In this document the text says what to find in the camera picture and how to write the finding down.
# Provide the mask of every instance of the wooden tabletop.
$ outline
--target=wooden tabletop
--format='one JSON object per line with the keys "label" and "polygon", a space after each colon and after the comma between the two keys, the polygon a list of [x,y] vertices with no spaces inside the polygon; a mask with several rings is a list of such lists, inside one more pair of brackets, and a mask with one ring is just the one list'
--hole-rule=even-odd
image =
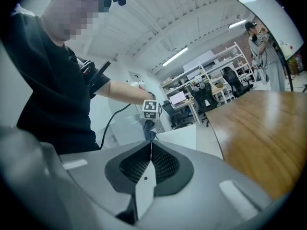
{"label": "wooden tabletop", "polygon": [[272,199],[293,189],[307,160],[307,93],[250,91],[206,115],[228,164]]}
{"label": "wooden tabletop", "polygon": [[215,94],[217,94],[219,91],[221,91],[221,90],[223,90],[223,89],[225,89],[225,88],[226,88],[226,86],[223,86],[222,88],[214,89],[214,90],[212,90],[212,94],[215,95]]}

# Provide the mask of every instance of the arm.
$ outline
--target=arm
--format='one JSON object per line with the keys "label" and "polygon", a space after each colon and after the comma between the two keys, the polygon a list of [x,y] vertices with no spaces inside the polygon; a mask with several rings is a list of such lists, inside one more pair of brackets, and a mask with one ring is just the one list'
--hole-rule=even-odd
{"label": "arm", "polygon": [[144,100],[153,100],[148,92],[132,87],[127,83],[110,80],[95,94],[111,98],[116,101],[142,105]]}
{"label": "arm", "polygon": [[257,49],[259,54],[261,54],[264,51],[266,45],[267,44],[265,41],[263,41],[262,44],[260,44],[260,46]]}
{"label": "arm", "polygon": [[253,43],[251,41],[251,38],[249,38],[249,40],[248,40],[250,48],[252,49],[252,51],[257,53],[258,55],[261,54],[264,51],[267,42],[268,42],[268,40],[264,37],[263,42],[259,46],[257,46],[255,43]]}

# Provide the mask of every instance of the white ceiling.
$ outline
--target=white ceiling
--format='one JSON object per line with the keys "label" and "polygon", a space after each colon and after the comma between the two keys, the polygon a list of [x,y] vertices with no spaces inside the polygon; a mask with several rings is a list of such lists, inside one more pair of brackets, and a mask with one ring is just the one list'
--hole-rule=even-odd
{"label": "white ceiling", "polygon": [[[49,1],[24,0],[21,4],[41,15]],[[201,45],[227,33],[229,24],[246,18],[253,15],[235,0],[127,0],[125,6],[114,3],[110,13],[99,15],[94,25],[98,30],[87,30],[67,45],[76,54],[110,60],[125,55],[156,73],[180,49],[188,46],[184,55],[191,56],[197,48],[200,55],[204,53],[199,50]],[[234,37],[244,32],[239,29]],[[184,64],[180,58],[172,67]]]}

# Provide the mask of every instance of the woman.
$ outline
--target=woman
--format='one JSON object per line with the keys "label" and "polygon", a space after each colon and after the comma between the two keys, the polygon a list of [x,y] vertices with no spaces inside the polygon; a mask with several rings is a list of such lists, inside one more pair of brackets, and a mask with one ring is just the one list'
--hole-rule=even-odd
{"label": "woman", "polygon": [[260,79],[262,84],[266,85],[267,82],[269,81],[269,77],[267,75],[266,69],[262,69],[258,67],[258,62],[255,60],[253,54],[251,54],[251,58],[253,59],[251,62],[251,65],[254,68],[254,74],[255,74],[256,81]]}
{"label": "woman", "polygon": [[285,91],[283,65],[265,35],[257,34],[256,23],[246,22],[245,28],[249,34],[248,44],[258,67],[267,69],[271,90]]}

